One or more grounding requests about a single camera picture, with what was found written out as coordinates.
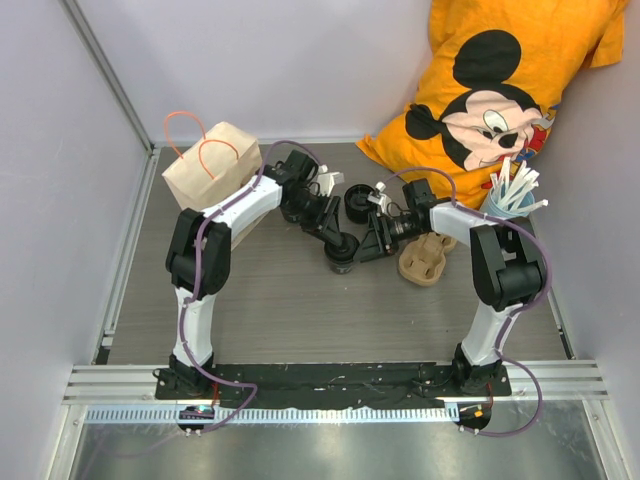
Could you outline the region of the translucent single black cup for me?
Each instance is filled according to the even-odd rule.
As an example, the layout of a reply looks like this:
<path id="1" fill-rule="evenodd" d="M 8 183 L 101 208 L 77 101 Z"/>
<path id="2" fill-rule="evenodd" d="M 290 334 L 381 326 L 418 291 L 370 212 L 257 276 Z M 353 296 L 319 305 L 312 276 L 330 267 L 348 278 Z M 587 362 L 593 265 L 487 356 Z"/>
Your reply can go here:
<path id="1" fill-rule="evenodd" d="M 353 260 L 337 260 L 329 258 L 327 262 L 330 270 L 338 275 L 349 273 L 354 266 Z"/>

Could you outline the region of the printed paper takeout bag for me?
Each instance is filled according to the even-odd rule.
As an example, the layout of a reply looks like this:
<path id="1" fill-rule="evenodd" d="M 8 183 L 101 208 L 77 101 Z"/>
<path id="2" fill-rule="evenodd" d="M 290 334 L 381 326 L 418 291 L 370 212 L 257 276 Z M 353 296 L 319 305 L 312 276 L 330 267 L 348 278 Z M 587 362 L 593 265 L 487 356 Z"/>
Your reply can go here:
<path id="1" fill-rule="evenodd" d="M 169 146 L 170 120 L 185 116 L 200 129 L 200 138 L 162 173 L 181 209 L 204 210 L 218 204 L 246 186 L 262 163 L 256 137 L 228 122 L 219 122 L 207 130 L 200 119 L 187 111 L 168 114 L 164 134 Z"/>

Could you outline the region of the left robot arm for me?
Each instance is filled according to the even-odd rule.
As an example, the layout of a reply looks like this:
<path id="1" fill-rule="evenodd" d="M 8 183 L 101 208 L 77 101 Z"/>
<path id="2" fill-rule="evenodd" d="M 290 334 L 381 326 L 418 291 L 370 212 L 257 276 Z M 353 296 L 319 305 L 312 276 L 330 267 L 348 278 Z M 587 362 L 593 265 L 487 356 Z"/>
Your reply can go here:
<path id="1" fill-rule="evenodd" d="M 274 165 L 263 165 L 248 184 L 218 204 L 183 210 L 166 258 L 178 302 L 177 337 L 169 364 L 155 371 L 159 399 L 205 397 L 217 383 L 211 342 L 217 294 L 231 271 L 232 244 L 251 224 L 273 210 L 320 240 L 327 260 L 350 268 L 358 240 L 341 231 L 339 197 L 343 176 L 307 153 L 293 150 Z"/>

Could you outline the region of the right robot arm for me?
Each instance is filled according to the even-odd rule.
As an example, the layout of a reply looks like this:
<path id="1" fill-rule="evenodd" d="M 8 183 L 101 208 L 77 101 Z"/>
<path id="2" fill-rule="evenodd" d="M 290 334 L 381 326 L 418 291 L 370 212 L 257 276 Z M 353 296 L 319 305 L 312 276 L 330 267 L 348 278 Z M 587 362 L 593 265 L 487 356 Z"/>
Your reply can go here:
<path id="1" fill-rule="evenodd" d="M 479 305 L 468 334 L 456 347 L 451 380 L 460 393 L 475 394 L 498 376 L 502 349 L 515 320 L 546 284 L 547 267 L 529 221 L 489 220 L 449 198 L 436 198 L 425 179 L 403 186 L 406 210 L 391 216 L 383 189 L 383 183 L 375 188 L 356 185 L 344 196 L 348 218 L 368 227 L 356 261 L 391 256 L 400 242 L 430 233 L 470 248 Z"/>

